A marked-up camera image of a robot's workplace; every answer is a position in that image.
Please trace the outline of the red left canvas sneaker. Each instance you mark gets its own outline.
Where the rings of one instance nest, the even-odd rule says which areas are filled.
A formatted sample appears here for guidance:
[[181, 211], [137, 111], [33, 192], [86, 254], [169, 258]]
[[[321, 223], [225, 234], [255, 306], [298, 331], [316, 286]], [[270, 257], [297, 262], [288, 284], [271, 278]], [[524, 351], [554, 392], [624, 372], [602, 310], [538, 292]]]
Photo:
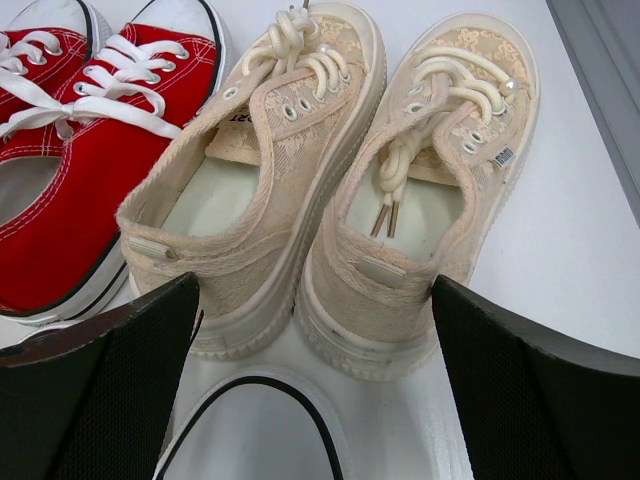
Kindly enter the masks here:
[[29, 107], [21, 84], [49, 95], [87, 63], [112, 34], [85, 1], [33, 1], [1, 32], [1, 121]]

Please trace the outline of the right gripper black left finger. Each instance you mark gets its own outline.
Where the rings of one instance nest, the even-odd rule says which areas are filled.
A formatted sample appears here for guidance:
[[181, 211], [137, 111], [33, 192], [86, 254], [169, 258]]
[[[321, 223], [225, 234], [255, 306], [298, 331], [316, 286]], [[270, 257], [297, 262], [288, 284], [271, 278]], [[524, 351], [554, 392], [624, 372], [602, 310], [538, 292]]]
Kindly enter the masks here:
[[152, 478], [198, 305], [188, 273], [2, 349], [2, 478]]

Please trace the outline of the beige right lace sneaker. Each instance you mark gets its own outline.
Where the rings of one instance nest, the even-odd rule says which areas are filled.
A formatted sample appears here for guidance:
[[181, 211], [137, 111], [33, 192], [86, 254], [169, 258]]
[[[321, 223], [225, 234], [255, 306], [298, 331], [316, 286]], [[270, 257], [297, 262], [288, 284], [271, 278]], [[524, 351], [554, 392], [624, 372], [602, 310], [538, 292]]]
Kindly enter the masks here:
[[505, 20], [458, 13], [416, 40], [305, 261], [296, 315], [324, 361], [369, 381], [423, 365], [437, 344], [433, 284], [469, 282], [539, 103], [532, 49]]

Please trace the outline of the aluminium right side rail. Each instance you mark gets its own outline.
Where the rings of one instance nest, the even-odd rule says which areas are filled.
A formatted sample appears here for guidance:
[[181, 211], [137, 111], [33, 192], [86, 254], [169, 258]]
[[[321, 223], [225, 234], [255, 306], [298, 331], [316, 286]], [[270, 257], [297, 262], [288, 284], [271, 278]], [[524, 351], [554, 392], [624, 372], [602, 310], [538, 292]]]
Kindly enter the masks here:
[[639, 2], [559, 0], [547, 6], [638, 215]]

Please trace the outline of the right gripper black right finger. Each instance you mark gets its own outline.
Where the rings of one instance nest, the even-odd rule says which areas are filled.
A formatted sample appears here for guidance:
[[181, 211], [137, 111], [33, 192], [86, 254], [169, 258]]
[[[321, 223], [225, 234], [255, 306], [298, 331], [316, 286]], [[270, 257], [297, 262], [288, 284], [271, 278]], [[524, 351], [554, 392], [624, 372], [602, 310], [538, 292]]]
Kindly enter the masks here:
[[477, 479], [636, 479], [639, 361], [440, 275], [432, 309]]

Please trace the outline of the grey right canvas sneaker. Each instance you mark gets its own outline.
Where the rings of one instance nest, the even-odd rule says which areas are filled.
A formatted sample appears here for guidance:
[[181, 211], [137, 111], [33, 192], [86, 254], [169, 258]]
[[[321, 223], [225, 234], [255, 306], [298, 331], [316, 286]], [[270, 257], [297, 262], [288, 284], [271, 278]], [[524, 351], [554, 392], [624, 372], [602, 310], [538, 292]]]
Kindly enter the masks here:
[[355, 479], [340, 418], [313, 382], [242, 369], [206, 391], [162, 454], [157, 479]]

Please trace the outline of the red right canvas sneaker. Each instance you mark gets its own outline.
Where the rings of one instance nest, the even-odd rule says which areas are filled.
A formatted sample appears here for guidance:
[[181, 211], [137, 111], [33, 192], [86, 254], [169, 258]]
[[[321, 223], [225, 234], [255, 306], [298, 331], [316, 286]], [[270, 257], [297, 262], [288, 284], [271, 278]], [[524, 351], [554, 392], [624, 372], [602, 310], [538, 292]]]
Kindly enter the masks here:
[[207, 1], [151, 1], [53, 95], [1, 121], [1, 316], [83, 320], [127, 269], [115, 213], [229, 72]]

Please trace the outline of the beige left lace sneaker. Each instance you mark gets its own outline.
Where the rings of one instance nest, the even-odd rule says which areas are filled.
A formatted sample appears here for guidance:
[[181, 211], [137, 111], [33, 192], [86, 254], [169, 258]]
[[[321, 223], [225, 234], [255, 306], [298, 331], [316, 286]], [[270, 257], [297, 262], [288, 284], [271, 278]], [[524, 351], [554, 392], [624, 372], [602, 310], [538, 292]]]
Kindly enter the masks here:
[[363, 9], [280, 11], [120, 205], [136, 294], [198, 280], [193, 354], [237, 360], [282, 332], [322, 208], [385, 85], [383, 40]]

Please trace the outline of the beige lace sneaker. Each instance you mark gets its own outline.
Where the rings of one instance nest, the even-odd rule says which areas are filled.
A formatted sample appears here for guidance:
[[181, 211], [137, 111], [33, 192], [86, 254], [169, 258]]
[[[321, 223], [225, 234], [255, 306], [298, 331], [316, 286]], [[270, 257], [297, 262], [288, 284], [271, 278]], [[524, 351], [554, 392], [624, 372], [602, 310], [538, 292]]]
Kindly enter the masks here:
[[458, 13], [416, 40], [305, 261], [296, 315], [324, 361], [369, 381], [423, 365], [437, 344], [433, 284], [469, 282], [539, 103], [532, 49], [505, 20]]
[[282, 332], [322, 208], [385, 85], [383, 40], [363, 9], [280, 11], [120, 205], [136, 294], [198, 280], [193, 354], [237, 360]]

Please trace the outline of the red canvas sneaker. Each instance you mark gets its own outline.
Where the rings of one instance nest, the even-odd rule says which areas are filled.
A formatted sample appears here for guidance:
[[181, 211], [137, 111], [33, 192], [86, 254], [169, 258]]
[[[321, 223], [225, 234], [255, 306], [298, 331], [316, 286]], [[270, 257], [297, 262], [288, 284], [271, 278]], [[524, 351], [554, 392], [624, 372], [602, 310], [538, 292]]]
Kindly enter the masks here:
[[29, 107], [21, 84], [49, 95], [87, 63], [112, 34], [85, 1], [33, 1], [1, 32], [1, 121]]
[[229, 72], [207, 1], [151, 1], [53, 95], [1, 121], [1, 316], [83, 320], [127, 269], [115, 213]]

